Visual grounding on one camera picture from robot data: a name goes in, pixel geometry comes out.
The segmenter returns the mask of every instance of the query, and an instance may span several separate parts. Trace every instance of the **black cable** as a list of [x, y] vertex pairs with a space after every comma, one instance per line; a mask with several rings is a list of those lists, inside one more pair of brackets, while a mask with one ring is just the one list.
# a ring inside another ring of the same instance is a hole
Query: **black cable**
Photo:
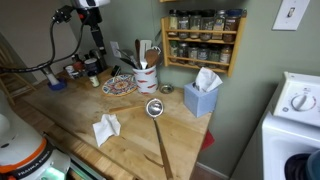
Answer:
[[79, 35], [79, 38], [78, 38], [78, 44], [77, 44], [77, 46], [76, 46], [76, 49], [75, 49], [71, 54], [69, 54], [68, 56], [65, 56], [65, 57], [63, 57], [63, 58], [54, 60], [53, 63], [60, 62], [60, 61], [62, 61], [62, 60], [65, 60], [65, 59], [67, 59], [67, 58], [70, 58], [72, 55], [74, 55], [74, 54], [78, 51], [78, 49], [79, 49], [79, 47], [80, 47], [80, 44], [81, 44], [81, 40], [82, 40], [83, 27], [84, 27], [84, 25], [86, 24], [86, 22], [89, 20], [89, 18], [90, 18], [90, 13], [88, 13], [88, 16], [86, 17], [86, 19], [85, 19], [85, 20], [83, 21], [83, 23], [81, 24], [81, 27], [80, 27], [80, 35]]
[[33, 72], [37, 71], [39, 69], [42, 69], [44, 67], [47, 67], [53, 63], [53, 60], [55, 58], [55, 44], [54, 44], [54, 38], [53, 38], [53, 27], [55, 25], [55, 21], [52, 21], [50, 23], [50, 41], [51, 41], [51, 48], [52, 48], [52, 55], [50, 60], [48, 60], [45, 63], [41, 63], [37, 66], [31, 67], [31, 68], [5, 68], [5, 67], [0, 67], [0, 73], [26, 73], [26, 72]]

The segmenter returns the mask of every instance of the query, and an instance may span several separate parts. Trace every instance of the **decorative plate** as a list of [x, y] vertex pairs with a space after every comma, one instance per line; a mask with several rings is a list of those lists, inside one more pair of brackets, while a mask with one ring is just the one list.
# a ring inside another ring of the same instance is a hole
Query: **decorative plate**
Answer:
[[109, 79], [102, 86], [108, 96], [123, 96], [137, 89], [135, 78], [130, 74], [122, 74]]

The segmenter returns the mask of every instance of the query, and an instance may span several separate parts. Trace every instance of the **wooden shelf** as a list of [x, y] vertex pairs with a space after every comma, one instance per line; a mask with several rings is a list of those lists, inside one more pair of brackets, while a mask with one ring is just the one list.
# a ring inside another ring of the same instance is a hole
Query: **wooden shelf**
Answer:
[[[160, 2], [166, 2], [166, 1], [175, 1], [175, 0], [160, 0]], [[235, 62], [237, 59], [237, 54], [239, 51], [240, 41], [242, 38], [242, 33], [244, 30], [244, 26], [246, 23], [246, 17], [247, 17], [247, 11], [244, 11], [243, 16], [240, 19], [239, 27], [237, 31], [208, 31], [208, 30], [171, 30], [169, 29], [169, 17], [161, 18], [161, 29], [162, 29], [162, 43], [163, 43], [163, 53], [164, 53], [164, 65], [165, 66], [180, 66], [185, 68], [193, 68], [193, 69], [200, 69], [201, 67], [198, 66], [192, 66], [189, 64], [182, 64], [179, 62], [172, 62], [170, 59], [177, 59], [177, 60], [183, 60], [183, 61], [196, 61], [196, 62], [203, 62], [206, 64], [215, 64], [220, 67], [226, 68], [225, 69], [218, 69], [218, 68], [209, 68], [214, 72], [217, 73], [225, 73], [228, 75], [228, 77], [232, 76], [233, 69], [235, 66]], [[223, 40], [208, 40], [208, 41], [202, 41], [201, 39], [180, 39], [179, 37], [169, 37], [168, 32], [199, 32], [199, 33], [220, 33], [220, 34], [235, 34], [236, 38], [234, 42], [224, 42]], [[229, 44], [233, 47], [232, 55], [230, 59], [230, 63], [220, 63], [220, 62], [213, 62], [213, 61], [207, 61], [207, 60], [198, 60], [198, 59], [191, 59], [191, 58], [182, 58], [182, 57], [173, 57], [170, 56], [170, 44], [169, 41], [185, 41], [185, 42], [198, 42], [198, 43], [210, 43], [210, 44]]]

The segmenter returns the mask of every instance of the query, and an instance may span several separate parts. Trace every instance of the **floor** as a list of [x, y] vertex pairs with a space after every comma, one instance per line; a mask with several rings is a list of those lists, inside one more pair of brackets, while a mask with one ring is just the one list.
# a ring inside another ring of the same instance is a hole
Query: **floor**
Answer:
[[[21, 113], [24, 111], [28, 111], [28, 109], [30, 110], [30, 108], [32, 108], [30, 105], [28, 105], [28, 103], [26, 103], [25, 101], [22, 100], [22, 98], [21, 98], [22, 96], [15, 98], [16, 105], [12, 107], [13, 111], [15, 111], [22, 119], [27, 118], [24, 116], [29, 116], [28, 117], [29, 119], [30, 119], [30, 116], [33, 116], [32, 119], [35, 122], [38, 120], [41, 120], [42, 118], [46, 118], [38, 111], [34, 111], [34, 113], [32, 113], [32, 114]], [[204, 170], [201, 167], [195, 166], [193, 176], [191, 177], [190, 180], [222, 180], [222, 179], [215, 176], [214, 174], [208, 172], [207, 170]]]

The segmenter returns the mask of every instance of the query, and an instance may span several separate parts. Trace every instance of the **stove knob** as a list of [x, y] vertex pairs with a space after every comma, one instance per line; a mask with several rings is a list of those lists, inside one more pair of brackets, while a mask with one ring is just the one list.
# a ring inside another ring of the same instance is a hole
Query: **stove knob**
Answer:
[[297, 111], [308, 111], [315, 107], [316, 100], [308, 95], [299, 95], [292, 99], [291, 104]]

